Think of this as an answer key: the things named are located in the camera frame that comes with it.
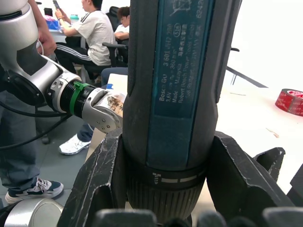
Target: striped pants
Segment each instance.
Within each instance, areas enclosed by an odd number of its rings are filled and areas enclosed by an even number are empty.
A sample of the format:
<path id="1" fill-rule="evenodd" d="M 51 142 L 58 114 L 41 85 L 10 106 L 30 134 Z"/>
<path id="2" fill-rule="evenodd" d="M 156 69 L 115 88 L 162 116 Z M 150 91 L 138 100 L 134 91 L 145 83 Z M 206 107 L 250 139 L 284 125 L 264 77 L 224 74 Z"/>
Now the striped pants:
<path id="1" fill-rule="evenodd" d="M 71 47 L 65 43 L 57 43 L 55 54 L 58 62 L 69 72 L 75 74 L 76 70 L 73 63 L 79 65 L 96 65 L 88 56 L 88 50 L 81 47 Z"/>

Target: smartphone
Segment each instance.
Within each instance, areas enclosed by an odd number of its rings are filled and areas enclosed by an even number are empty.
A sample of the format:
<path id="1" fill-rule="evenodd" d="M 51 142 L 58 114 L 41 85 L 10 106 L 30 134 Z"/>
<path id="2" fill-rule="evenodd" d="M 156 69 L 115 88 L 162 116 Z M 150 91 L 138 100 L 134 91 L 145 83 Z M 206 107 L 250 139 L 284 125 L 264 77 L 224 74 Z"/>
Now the smartphone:
<path id="1" fill-rule="evenodd" d="M 53 4 L 55 5 L 56 9 L 60 9 L 60 6 L 56 0 L 53 0 Z"/>

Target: green ring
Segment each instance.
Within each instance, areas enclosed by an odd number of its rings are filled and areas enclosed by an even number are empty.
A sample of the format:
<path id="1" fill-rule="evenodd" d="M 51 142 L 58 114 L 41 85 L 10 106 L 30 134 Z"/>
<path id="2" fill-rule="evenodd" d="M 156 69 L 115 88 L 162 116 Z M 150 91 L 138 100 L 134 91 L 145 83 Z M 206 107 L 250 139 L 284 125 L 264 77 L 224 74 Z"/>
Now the green ring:
<path id="1" fill-rule="evenodd" d="M 70 102 L 70 112 L 72 115 L 75 115 L 75 104 L 76 104 L 76 101 L 77 101 L 77 98 L 80 94 L 80 92 L 85 88 L 87 87 L 89 84 L 81 84 L 80 82 L 78 81 L 75 81 L 74 82 L 74 87 L 75 87 L 75 91 L 74 93 L 72 94 L 72 97 L 71 97 L 71 102 Z"/>

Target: white sneaker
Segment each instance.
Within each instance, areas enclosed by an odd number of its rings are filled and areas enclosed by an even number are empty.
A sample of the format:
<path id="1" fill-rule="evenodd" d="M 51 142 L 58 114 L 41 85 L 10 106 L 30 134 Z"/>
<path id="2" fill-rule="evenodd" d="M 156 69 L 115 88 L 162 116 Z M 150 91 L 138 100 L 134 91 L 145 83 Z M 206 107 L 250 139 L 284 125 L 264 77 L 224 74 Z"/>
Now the white sneaker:
<path id="1" fill-rule="evenodd" d="M 70 138 L 67 142 L 65 142 L 59 147 L 59 151 L 61 154 L 64 155 L 75 155 L 78 154 L 83 149 L 88 148 L 89 145 L 90 145 L 90 141 L 82 142 L 81 140 L 78 139 L 77 135 L 74 135 L 72 138 Z"/>
<path id="2" fill-rule="evenodd" d="M 8 190 L 5 200 L 8 204 L 13 204 L 21 200 L 28 200 L 34 198 L 53 198 L 63 191 L 63 184 L 56 181 L 46 181 L 37 178 L 36 184 L 31 188 L 21 192 Z"/>

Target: packing tape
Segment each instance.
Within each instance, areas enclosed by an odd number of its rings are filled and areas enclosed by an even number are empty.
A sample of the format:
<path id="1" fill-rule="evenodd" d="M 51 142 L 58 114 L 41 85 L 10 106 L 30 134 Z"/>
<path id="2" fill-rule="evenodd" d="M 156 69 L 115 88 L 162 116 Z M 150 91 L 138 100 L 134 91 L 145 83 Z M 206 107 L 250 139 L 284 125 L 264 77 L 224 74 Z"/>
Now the packing tape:
<path id="1" fill-rule="evenodd" d="M 285 112 L 303 116 L 303 92 L 293 89 L 282 89 L 276 106 Z"/>

